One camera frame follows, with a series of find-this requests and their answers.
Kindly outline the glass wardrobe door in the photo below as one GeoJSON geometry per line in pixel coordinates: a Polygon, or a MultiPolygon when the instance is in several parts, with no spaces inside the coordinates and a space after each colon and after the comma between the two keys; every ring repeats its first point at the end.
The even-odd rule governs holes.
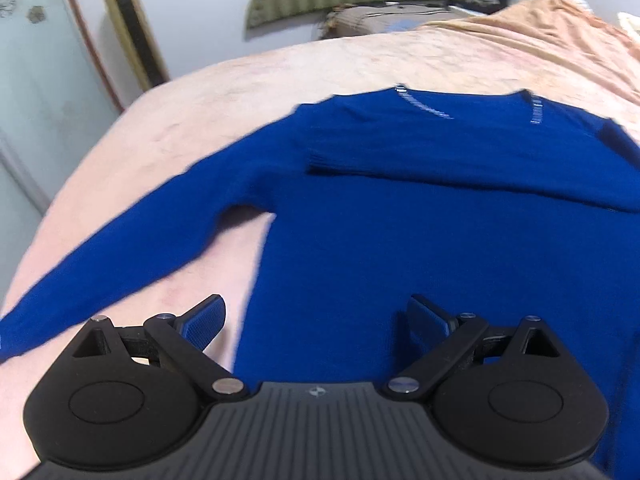
{"type": "Polygon", "coordinates": [[[39,212],[117,117],[66,0],[1,0],[1,162],[39,212]]]}

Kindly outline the blue knit sweater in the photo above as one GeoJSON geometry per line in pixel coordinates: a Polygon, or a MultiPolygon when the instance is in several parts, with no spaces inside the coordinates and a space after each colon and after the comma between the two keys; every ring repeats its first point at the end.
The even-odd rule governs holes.
{"type": "Polygon", "coordinates": [[[544,318],[610,407],[599,465],[639,474],[639,149],[521,91],[402,87],[303,105],[201,159],[66,256],[1,322],[12,359],[198,258],[234,207],[273,214],[234,368],[382,382],[423,350],[422,294],[544,318]]]}

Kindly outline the dark patterned garment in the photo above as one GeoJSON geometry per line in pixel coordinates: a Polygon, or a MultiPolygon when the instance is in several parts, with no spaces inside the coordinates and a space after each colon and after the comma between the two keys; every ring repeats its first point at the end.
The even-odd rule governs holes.
{"type": "Polygon", "coordinates": [[[505,9],[508,3],[508,0],[448,0],[450,6],[479,14],[494,14],[505,9]]]}

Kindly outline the brown patterned pillow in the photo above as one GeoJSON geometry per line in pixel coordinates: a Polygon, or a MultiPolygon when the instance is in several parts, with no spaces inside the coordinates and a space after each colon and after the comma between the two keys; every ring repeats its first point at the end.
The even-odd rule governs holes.
{"type": "Polygon", "coordinates": [[[321,26],[320,39],[405,32],[421,25],[469,18],[451,6],[392,4],[391,6],[342,6],[332,10],[321,26]]]}

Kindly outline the gold tower fan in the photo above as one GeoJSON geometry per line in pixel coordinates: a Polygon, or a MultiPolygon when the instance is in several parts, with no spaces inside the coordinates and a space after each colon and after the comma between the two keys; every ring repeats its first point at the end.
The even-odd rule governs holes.
{"type": "Polygon", "coordinates": [[[116,37],[142,91],[169,80],[140,0],[104,0],[116,37]]]}

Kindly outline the orange blanket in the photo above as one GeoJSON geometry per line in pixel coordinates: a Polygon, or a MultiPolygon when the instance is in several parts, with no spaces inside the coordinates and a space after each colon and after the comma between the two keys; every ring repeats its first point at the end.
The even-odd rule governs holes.
{"type": "Polygon", "coordinates": [[[573,0],[525,0],[495,14],[425,26],[526,52],[639,103],[639,40],[573,0]]]}

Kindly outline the pink floral bed sheet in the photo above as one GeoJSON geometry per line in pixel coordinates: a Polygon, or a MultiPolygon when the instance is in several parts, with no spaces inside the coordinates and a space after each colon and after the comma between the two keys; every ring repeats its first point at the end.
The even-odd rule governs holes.
{"type": "MultiPolygon", "coordinates": [[[[422,26],[239,58],[145,93],[119,117],[54,200],[18,268],[6,315],[88,238],[201,159],[303,105],[396,87],[469,96],[526,91],[616,122],[639,148],[639,103],[549,61],[462,32],[422,26]]],[[[25,402],[81,326],[97,314],[119,325],[137,324],[219,295],[227,322],[209,354],[238,374],[236,350],[273,219],[270,212],[249,206],[227,210],[213,241],[181,269],[29,352],[1,356],[2,477],[21,478],[37,465],[23,424],[25,402]]]]}

